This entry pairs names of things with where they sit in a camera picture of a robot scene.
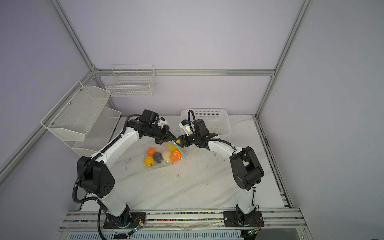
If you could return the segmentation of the white garlic bulb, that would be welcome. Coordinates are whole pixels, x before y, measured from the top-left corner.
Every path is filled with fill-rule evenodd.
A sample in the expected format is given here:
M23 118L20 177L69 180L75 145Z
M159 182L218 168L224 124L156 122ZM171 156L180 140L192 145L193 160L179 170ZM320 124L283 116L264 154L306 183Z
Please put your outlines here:
M170 151L164 151L163 153L162 153L162 156L163 156L163 161L164 162L167 162L167 163L171 163L172 162L172 160L171 160L171 155L172 155L172 152L170 152Z

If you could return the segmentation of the clear zip top bag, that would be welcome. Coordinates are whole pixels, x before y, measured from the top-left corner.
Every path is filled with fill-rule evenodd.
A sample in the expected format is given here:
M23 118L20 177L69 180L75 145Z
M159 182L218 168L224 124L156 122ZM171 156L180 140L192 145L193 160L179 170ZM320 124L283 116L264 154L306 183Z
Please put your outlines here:
M170 133L160 145L155 143L146 150L143 163L147 171L168 167L185 158L185 151L176 145L179 136L178 132Z

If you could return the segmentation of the black avocado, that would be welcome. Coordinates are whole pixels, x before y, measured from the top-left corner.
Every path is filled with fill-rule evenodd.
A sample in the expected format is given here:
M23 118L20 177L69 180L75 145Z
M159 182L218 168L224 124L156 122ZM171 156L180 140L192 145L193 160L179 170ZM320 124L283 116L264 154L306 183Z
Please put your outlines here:
M157 164L162 163L162 161L163 161L162 153L160 153L160 152L155 152L155 153L153 154L153 159L154 159L155 163L157 163Z

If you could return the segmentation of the orange tangerine front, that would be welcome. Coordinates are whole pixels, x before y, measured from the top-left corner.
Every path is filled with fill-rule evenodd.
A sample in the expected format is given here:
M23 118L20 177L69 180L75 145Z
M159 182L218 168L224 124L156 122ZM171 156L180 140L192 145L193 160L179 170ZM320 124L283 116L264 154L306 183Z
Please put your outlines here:
M147 155L152 157L156 152L157 150L155 148L149 148L147 150Z

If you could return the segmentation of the orange tangerine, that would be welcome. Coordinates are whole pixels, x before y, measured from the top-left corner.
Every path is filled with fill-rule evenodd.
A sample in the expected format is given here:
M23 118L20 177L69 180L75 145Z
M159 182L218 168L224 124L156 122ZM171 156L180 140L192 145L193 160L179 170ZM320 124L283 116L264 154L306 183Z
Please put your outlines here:
M181 160L182 158L183 158L183 154L178 149L174 150L170 156L172 163L175 163L175 162Z
M147 150L147 155L152 157L156 152L157 150L155 148L149 148Z

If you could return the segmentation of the orange tangerine back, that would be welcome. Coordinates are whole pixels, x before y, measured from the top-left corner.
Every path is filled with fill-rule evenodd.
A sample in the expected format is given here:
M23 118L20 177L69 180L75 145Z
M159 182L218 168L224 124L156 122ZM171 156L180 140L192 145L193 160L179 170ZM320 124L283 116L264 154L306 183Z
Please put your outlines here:
M181 160L182 158L183 158L183 154L178 149L174 150L170 156L172 163L175 163L175 162Z

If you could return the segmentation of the round yellow fruit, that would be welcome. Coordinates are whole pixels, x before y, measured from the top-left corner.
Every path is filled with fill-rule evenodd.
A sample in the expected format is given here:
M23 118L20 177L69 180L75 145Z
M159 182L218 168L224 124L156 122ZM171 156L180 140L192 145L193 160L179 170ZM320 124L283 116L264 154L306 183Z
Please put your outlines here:
M155 160L152 156L146 156L144 159L144 164L146 167L152 167L155 164Z

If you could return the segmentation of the white plastic perforated basket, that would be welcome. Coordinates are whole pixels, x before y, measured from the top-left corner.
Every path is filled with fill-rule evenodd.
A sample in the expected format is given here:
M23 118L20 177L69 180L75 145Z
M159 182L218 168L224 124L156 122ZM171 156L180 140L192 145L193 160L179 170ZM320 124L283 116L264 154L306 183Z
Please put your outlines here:
M202 119L210 133L215 133L219 138L231 134L231 123L225 109L192 109L196 120Z

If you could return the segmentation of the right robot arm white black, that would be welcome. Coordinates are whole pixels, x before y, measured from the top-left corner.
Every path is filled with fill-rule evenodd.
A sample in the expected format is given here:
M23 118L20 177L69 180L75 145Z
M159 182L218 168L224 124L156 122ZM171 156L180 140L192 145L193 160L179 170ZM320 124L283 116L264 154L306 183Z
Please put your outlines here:
M233 224L239 227L264 226L264 219L258 206L254 204L255 185L264 176L264 170L255 151L251 147L240 148L220 139L217 134L209 132L205 122L183 120L179 127L185 132L176 138L176 145L184 148L195 145L226 158L230 162L234 181L242 189L236 205Z

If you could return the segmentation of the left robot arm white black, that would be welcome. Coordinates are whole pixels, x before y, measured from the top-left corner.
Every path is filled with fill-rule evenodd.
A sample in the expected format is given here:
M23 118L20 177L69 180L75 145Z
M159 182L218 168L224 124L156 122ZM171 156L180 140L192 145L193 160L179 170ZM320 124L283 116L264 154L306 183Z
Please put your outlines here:
M143 136L155 139L156 144L175 140L167 120L159 114L144 110L141 115L126 118L121 132L106 146L90 157L82 156L77 162L72 199L76 204L96 201L109 218L120 228L131 222L129 206L114 189L115 179L111 168L120 156Z

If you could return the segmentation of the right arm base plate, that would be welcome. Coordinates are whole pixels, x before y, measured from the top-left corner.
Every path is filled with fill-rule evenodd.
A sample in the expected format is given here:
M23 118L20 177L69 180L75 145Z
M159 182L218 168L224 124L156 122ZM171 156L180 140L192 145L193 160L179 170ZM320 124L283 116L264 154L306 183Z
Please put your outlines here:
M254 209L248 214L242 211L224 211L225 227L264 227L262 212Z

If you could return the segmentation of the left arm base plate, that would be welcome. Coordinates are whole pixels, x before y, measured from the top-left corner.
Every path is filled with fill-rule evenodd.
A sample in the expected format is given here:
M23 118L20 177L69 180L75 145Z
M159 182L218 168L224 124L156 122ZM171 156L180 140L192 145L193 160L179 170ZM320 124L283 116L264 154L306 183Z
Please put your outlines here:
M105 223L103 225L104 229L134 229L140 223L144 224L147 214L144 212L130 212L130 215L115 217L113 215L107 214Z

